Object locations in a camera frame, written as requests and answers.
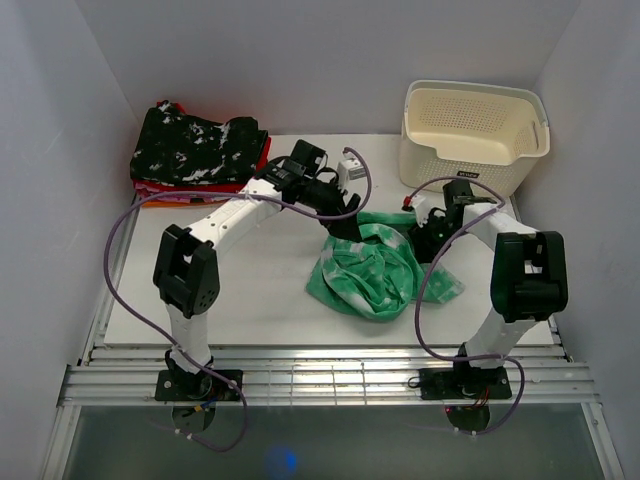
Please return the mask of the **green tie-dye trousers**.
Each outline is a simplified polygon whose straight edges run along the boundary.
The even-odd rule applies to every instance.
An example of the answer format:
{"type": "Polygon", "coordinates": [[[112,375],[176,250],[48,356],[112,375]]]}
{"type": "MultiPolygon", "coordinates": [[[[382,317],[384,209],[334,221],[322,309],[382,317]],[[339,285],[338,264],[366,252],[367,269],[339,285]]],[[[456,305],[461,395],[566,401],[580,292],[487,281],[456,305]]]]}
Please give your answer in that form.
{"type": "Polygon", "coordinates": [[[360,242],[327,237],[305,290],[339,313],[392,322],[416,300],[428,269],[408,238],[415,216],[362,211],[357,225],[360,242]]]}

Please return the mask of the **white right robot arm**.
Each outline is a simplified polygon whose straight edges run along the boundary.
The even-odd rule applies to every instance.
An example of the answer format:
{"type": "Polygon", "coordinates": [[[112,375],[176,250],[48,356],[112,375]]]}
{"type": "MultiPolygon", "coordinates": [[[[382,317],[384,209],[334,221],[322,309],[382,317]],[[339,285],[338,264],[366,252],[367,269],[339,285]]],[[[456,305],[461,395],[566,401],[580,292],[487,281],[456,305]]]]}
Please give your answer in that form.
{"type": "Polygon", "coordinates": [[[444,205],[431,207],[413,191],[403,201],[417,224],[409,239],[433,274],[456,239],[470,234],[493,252],[491,309],[476,333],[449,358],[449,367],[422,369],[417,389],[424,400],[507,400],[512,391],[506,364],[519,340],[568,303],[565,246],[556,231],[538,231],[503,212],[505,199],[490,187],[478,196],[478,181],[439,178],[444,205]]]}

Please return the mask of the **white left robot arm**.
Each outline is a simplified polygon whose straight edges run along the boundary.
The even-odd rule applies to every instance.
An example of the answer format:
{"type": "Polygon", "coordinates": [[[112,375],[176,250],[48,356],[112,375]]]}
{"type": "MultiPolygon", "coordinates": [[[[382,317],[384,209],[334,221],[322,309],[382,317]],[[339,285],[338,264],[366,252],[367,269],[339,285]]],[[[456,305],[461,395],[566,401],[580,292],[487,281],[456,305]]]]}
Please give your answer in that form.
{"type": "Polygon", "coordinates": [[[167,227],[153,273],[175,341],[165,354],[168,379],[179,396],[198,400],[215,389],[207,312],[220,293],[218,262],[243,236],[283,209],[303,205],[334,237],[359,242],[357,213],[366,196],[348,194],[353,180],[371,178],[359,154],[344,150],[337,168],[326,153],[299,140],[287,156],[260,169],[237,194],[185,228],[167,227]]]}

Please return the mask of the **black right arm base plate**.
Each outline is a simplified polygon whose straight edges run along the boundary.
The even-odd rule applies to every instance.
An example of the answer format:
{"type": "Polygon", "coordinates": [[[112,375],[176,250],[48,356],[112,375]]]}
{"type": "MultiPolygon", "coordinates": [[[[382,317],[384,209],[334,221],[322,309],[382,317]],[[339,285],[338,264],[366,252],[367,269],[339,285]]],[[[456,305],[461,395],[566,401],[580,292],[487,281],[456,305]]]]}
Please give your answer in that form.
{"type": "Polygon", "coordinates": [[[507,400],[512,397],[504,367],[463,369],[462,364],[455,364],[451,368],[419,369],[418,389],[423,400],[507,400]]]}

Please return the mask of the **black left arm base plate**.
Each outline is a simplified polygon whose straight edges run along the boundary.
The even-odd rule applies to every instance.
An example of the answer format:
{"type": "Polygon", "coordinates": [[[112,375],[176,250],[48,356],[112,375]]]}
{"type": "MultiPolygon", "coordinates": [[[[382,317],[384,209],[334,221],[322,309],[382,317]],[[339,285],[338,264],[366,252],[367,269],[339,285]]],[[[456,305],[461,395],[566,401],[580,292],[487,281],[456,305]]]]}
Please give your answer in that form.
{"type": "Polygon", "coordinates": [[[202,372],[184,376],[162,370],[153,398],[161,402],[236,402],[240,395],[227,382],[202,372]]]}

